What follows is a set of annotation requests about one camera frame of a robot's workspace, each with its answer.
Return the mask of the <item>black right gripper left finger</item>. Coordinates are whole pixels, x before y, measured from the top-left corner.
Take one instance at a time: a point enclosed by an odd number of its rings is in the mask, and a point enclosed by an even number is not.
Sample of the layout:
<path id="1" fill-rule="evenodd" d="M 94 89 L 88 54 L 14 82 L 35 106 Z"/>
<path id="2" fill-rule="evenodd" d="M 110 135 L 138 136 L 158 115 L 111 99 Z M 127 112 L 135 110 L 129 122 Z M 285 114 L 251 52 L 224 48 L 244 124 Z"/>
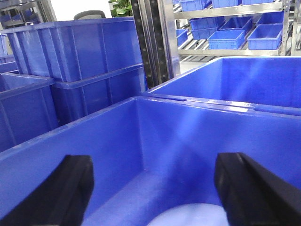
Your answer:
<path id="1" fill-rule="evenodd" d="M 0 220 L 2 226 L 80 226 L 94 189 L 89 155 L 66 155 L 52 173 Z"/>

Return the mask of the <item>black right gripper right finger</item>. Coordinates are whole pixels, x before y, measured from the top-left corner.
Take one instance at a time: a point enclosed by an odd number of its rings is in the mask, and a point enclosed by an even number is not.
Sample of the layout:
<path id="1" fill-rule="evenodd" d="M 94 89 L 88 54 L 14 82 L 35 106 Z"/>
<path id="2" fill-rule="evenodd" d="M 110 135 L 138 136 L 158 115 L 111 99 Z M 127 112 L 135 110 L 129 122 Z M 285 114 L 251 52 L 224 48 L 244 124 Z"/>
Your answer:
<path id="1" fill-rule="evenodd" d="M 248 155 L 219 153 L 214 185 L 231 226 L 299 226 L 301 191 Z"/>

